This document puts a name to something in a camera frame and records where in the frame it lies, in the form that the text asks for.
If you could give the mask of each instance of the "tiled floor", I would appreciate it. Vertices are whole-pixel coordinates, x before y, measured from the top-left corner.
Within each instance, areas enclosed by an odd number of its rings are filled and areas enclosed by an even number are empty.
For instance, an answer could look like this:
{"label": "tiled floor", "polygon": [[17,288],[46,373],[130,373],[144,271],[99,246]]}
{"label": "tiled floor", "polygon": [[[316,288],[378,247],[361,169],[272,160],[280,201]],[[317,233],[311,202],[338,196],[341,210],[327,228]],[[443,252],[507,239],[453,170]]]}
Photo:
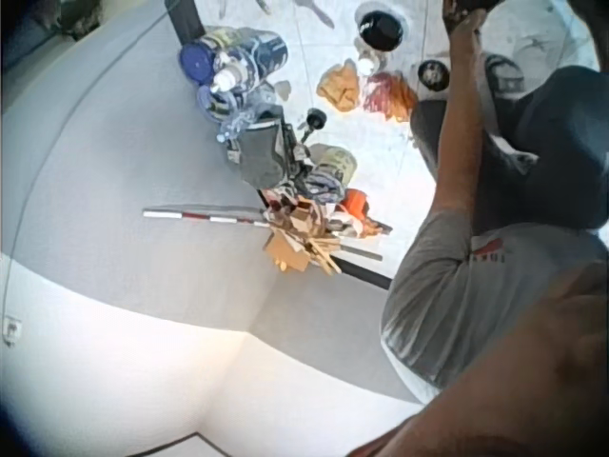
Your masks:
{"label": "tiled floor", "polygon": [[[401,70],[420,98],[428,97],[418,83],[416,69],[427,58],[448,63],[442,0],[316,0],[334,22],[333,30],[311,10],[296,7],[291,0],[266,0],[271,15],[266,15],[255,0],[226,1],[226,16],[220,19],[221,0],[196,0],[202,22],[273,30],[285,39],[289,60],[269,81],[291,83],[291,96],[285,102],[287,120],[298,127],[310,107],[323,109],[328,115],[326,127],[309,143],[341,146],[353,152],[359,166],[351,186],[368,194],[373,217],[394,227],[388,237],[354,242],[381,253],[383,262],[341,255],[393,277],[429,209],[433,180],[409,138],[408,124],[385,122],[380,114],[362,108],[339,113],[317,96],[316,88],[329,68],[357,59],[356,18],[383,8],[397,13],[407,29],[402,44],[390,56],[389,69]],[[521,64],[533,86],[557,67],[579,64],[598,68],[587,28],[573,16],[566,0],[508,0],[488,17],[482,41],[485,50]]]}

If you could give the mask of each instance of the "person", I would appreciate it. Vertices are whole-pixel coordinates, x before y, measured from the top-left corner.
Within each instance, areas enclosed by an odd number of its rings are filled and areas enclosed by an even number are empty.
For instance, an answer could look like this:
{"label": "person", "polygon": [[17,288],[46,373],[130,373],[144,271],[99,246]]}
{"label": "person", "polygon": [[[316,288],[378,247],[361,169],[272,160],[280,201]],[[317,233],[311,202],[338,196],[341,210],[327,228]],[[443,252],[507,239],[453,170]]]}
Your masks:
{"label": "person", "polygon": [[[607,22],[593,35],[607,70],[609,8],[599,4]],[[568,67],[520,100],[496,93],[500,128],[514,127],[501,132],[506,141],[537,157],[523,167],[484,131],[476,79],[484,19],[477,10],[449,36],[448,101],[420,102],[411,119],[437,186],[392,282],[382,344],[424,404],[513,327],[557,275],[607,261],[589,229],[608,218],[609,74]]]}
{"label": "person", "polygon": [[[449,35],[448,102],[420,102],[411,121],[436,192],[382,323],[426,406],[351,457],[609,455],[609,263],[590,231],[608,215],[609,9],[570,3],[601,72],[557,70],[519,100],[494,93],[501,134],[533,163],[483,129],[485,12]],[[491,90],[500,61],[487,60]]]}

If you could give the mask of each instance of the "electrical outlet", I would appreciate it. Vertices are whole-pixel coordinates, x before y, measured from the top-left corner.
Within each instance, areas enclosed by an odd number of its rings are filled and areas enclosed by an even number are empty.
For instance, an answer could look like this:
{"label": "electrical outlet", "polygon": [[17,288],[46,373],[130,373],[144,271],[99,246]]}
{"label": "electrical outlet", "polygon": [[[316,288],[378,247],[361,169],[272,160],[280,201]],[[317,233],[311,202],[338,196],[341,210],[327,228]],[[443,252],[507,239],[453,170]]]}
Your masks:
{"label": "electrical outlet", "polygon": [[5,316],[2,324],[2,337],[9,346],[14,346],[21,338],[22,323],[19,319]]}

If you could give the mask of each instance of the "gray t-shirt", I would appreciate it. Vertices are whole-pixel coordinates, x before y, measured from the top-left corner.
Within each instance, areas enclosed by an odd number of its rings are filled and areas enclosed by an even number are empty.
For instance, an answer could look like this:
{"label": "gray t-shirt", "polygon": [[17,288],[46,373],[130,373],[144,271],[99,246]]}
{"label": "gray t-shirt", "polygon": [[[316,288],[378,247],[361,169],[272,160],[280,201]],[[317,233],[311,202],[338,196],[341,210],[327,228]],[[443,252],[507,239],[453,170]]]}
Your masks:
{"label": "gray t-shirt", "polygon": [[606,247],[585,231],[517,224],[472,237],[463,214],[431,214],[391,285],[383,344],[394,363],[446,388],[552,279],[595,260]]}

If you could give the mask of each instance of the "red and white scale bar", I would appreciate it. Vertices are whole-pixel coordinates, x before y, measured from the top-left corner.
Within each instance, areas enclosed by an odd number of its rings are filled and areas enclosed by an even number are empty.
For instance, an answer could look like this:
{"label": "red and white scale bar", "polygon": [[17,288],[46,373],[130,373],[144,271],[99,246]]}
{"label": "red and white scale bar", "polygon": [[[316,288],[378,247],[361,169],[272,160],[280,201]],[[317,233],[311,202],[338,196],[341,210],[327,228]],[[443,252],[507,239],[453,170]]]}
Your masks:
{"label": "red and white scale bar", "polygon": [[200,221],[217,222],[220,224],[246,224],[255,227],[269,228],[268,222],[255,221],[246,217],[230,217],[230,216],[212,216],[209,214],[200,214],[198,212],[186,211],[169,211],[169,210],[152,210],[145,209],[144,217],[156,219],[198,219]]}

